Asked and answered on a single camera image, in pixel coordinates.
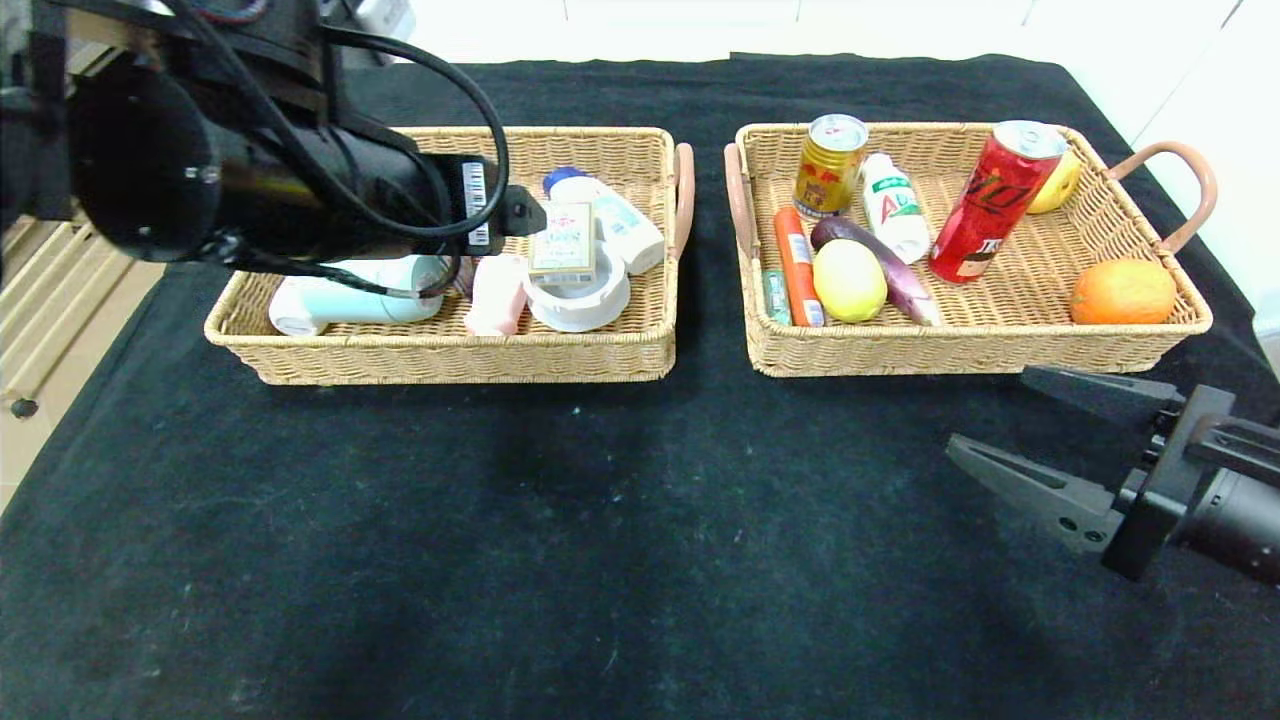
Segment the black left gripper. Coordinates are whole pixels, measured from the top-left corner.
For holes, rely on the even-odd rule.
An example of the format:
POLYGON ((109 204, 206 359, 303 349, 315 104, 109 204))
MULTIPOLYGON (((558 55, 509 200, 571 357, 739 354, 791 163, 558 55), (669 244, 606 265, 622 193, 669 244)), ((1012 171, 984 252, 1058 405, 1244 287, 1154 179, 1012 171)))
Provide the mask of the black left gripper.
MULTIPOLYGON (((463 233, 439 229, 470 220, 490 204, 494 161, 475 154, 430 154, 407 143, 371 143, 371 208, 384 218, 434 233, 431 238, 371 231, 371 258, 408 255, 448 258, 484 255, 499 243, 490 240, 488 223, 463 233)), ((547 211, 520 184, 507 184, 499 201, 499 233, 529 237, 547 228, 547 211)))

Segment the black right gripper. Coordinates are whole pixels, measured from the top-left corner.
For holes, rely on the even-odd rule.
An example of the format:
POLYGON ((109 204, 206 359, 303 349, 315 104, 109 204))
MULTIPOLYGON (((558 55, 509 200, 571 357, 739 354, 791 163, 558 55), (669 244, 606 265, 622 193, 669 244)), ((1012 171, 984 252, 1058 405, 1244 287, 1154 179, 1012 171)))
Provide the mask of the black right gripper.
POLYGON ((952 434, 946 456, 1075 553, 1137 582, 1167 546, 1272 588, 1277 562, 1277 429, 1233 416, 1234 395, 1128 375, 1028 366, 1020 382, 1126 430, 1167 432, 1134 491, 952 434))

